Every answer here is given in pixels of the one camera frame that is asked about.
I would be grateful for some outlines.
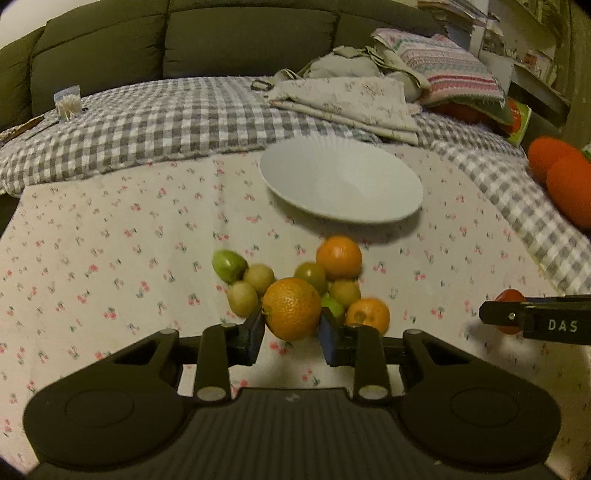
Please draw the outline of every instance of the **orange cushion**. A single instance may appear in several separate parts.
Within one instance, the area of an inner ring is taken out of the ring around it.
[[[548,171],[550,197],[565,217],[581,230],[591,229],[590,185],[591,163],[581,162],[578,155],[563,156]]]
[[[546,175],[554,163],[566,156],[581,155],[574,147],[556,138],[539,137],[534,140],[527,151],[530,159],[531,172],[537,182],[546,185]]]

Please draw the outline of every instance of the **orange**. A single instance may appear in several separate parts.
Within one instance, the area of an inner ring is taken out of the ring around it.
[[[277,280],[262,298],[262,311],[269,330],[292,342],[313,336],[320,322],[320,295],[300,278]]]
[[[380,335],[386,333],[390,325],[390,310],[388,306],[379,299],[359,299],[347,310],[346,325],[363,323],[374,327]]]
[[[495,298],[495,301],[516,301],[521,303],[522,301],[525,301],[525,297],[519,290],[508,288],[507,290],[502,291],[501,294]],[[519,327],[512,326],[498,326],[497,329],[506,335],[515,335],[519,332]]]
[[[536,138],[527,150],[531,172],[537,182],[546,185],[546,177],[552,166],[565,156],[583,158],[583,154],[568,143],[550,137]]]
[[[324,267],[329,280],[356,278],[361,273],[361,250],[348,236],[331,236],[318,247],[316,263]]]
[[[548,171],[548,193],[558,209],[581,230],[591,229],[591,164],[580,152],[562,157]]]

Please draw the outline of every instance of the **white plate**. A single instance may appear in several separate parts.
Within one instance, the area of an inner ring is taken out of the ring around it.
[[[404,219],[423,202],[423,185],[402,161],[341,137],[295,137],[262,155],[259,170],[280,198],[317,216],[353,223]]]

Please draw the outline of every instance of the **gray checkered fabric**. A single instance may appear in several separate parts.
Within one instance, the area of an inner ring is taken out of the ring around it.
[[[413,118],[419,128],[418,144],[423,148],[431,148],[434,141],[443,141],[474,150],[525,157],[522,148],[514,147],[485,127],[466,125],[463,122],[431,112],[423,112],[414,115]]]
[[[80,117],[33,130],[0,150],[0,189],[78,179],[147,161],[183,160],[264,148],[295,135],[338,135],[380,143],[373,134],[270,108],[246,77],[159,80],[83,99]],[[41,131],[34,137],[29,136]]]
[[[566,294],[591,292],[591,242],[554,207],[529,175],[527,159],[433,142],[497,207],[546,276]]]

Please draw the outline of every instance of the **sofa cushion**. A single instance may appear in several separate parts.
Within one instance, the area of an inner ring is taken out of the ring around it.
[[[433,16],[418,8],[393,0],[339,0],[342,12],[335,32],[333,46],[346,45],[361,48],[370,45],[369,36],[376,28],[397,28],[424,37],[436,33],[446,35]]]
[[[31,63],[35,115],[71,85],[90,95],[162,78],[167,0],[102,0],[47,23]]]
[[[33,116],[29,60],[42,33],[39,28],[0,50],[0,132]]]
[[[300,8],[337,13],[339,12],[339,0],[170,0],[168,11],[173,13],[210,7]]]
[[[337,14],[284,7],[212,7],[174,12],[164,78],[298,71],[332,48]]]

